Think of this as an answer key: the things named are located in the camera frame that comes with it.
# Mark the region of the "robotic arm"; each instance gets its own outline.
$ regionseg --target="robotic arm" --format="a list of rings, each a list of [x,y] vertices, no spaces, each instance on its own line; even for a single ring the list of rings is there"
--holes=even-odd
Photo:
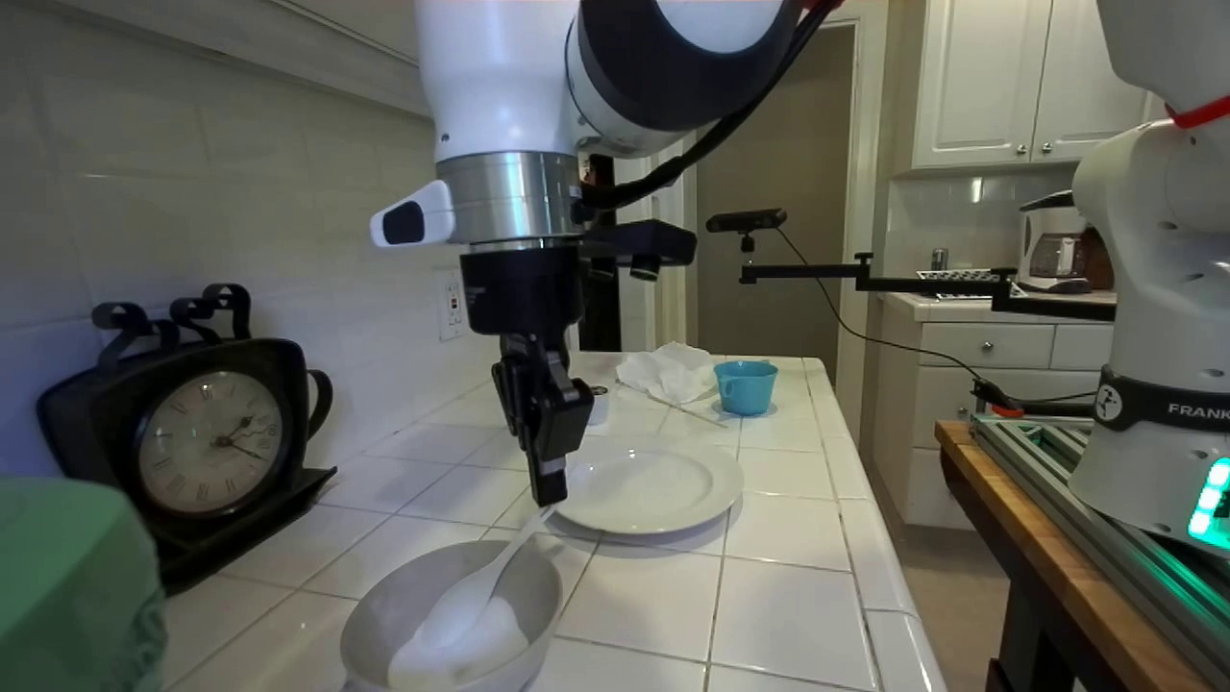
[[[416,0],[439,180],[370,230],[376,247],[467,247],[467,328],[501,337],[490,382],[543,507],[566,498],[593,407],[566,351],[587,214],[669,186],[734,130],[839,0],[812,4]],[[710,136],[661,180],[579,188],[576,155],[651,155],[695,128]]]
[[[1117,75],[1171,121],[1075,168],[1103,230],[1117,319],[1071,493],[1143,530],[1230,555],[1230,4],[1099,0]]]

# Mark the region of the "blue bowl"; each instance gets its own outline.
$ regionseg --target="blue bowl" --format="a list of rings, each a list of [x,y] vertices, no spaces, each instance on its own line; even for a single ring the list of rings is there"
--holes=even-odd
[[[767,362],[719,362],[719,396],[730,415],[763,415],[772,405],[775,368]]]

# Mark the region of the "white cloth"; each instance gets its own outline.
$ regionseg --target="white cloth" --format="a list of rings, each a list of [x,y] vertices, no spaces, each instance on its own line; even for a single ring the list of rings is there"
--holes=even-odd
[[[713,362],[707,351],[669,341],[651,353],[626,353],[616,365],[616,382],[653,398],[689,407],[713,392]]]

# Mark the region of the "doorway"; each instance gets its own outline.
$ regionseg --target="doorway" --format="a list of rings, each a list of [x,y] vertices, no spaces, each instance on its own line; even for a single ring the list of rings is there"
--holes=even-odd
[[[817,32],[793,74],[710,156],[695,164],[695,219],[785,209],[799,252],[843,262],[854,25]],[[754,233],[758,264],[799,264],[780,233]],[[713,353],[804,353],[839,362],[839,324],[815,282],[738,286],[738,233],[701,230],[695,341]]]

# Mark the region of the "cable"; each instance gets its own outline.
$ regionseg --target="cable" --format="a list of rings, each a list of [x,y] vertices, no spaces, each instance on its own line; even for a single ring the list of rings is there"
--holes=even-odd
[[[785,237],[785,247],[794,252],[794,262],[812,270],[807,252],[804,252],[780,227],[772,227],[772,230]],[[925,356],[948,362],[948,365],[956,365],[956,368],[966,368],[966,373],[971,378],[971,396],[977,396],[977,398],[989,398],[989,405],[997,405],[997,407],[1054,407],[1054,405],[1064,405],[1064,398],[1088,398],[1088,396],[1097,396],[1097,392],[1067,392],[1067,396],[1044,396],[1044,398],[1016,398],[1016,396],[1008,396],[999,385],[990,385],[990,382],[981,378],[968,362],[959,362],[959,356],[952,356],[952,353],[917,351],[917,344],[906,344],[906,341],[871,337],[871,336],[866,336],[866,330],[854,330],[854,328],[843,319],[839,298],[831,297],[831,288],[827,288],[817,275],[815,275],[815,288],[817,288],[822,303],[831,307],[835,324],[839,324],[845,336],[854,336],[854,337],[862,337],[862,341],[871,341],[871,344],[881,344],[881,351],[902,351],[902,353],[925,353]]]
[[[804,47],[815,37],[817,22],[839,9],[843,0],[817,0],[807,9],[807,16],[794,22],[793,47],[785,48],[775,74],[767,75],[767,83],[738,113],[730,113],[725,119],[719,119],[710,130],[703,130],[681,156],[661,163],[656,168],[651,168],[642,180],[629,186],[611,186],[611,188],[594,188],[583,186],[579,188],[579,209],[583,210],[611,210],[611,209],[626,209],[674,180],[681,180],[685,168],[692,168],[701,156],[707,156],[710,151],[719,151],[758,109],[760,98],[775,89],[775,82],[794,64],[794,57],[804,54]]]

